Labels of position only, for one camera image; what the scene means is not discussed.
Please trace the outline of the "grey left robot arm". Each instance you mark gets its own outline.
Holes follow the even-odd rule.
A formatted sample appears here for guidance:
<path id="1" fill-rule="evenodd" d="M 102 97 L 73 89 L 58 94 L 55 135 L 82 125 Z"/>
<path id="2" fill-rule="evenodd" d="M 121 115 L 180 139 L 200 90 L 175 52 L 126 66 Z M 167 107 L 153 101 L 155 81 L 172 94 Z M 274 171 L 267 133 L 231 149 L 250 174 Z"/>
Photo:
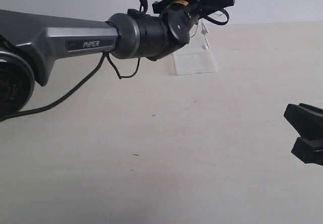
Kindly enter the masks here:
<path id="1" fill-rule="evenodd" d="M 35 84 L 48 83 L 55 61 L 98 53 L 99 63 L 162 59 L 186 46 L 190 30 L 201 19 L 223 26 L 213 13 L 227 14 L 235 0 L 139 0 L 139 9 L 113 14 L 107 21 L 91 21 L 1 10 L 1 120 L 47 111 L 70 97 L 24 110 Z"/>

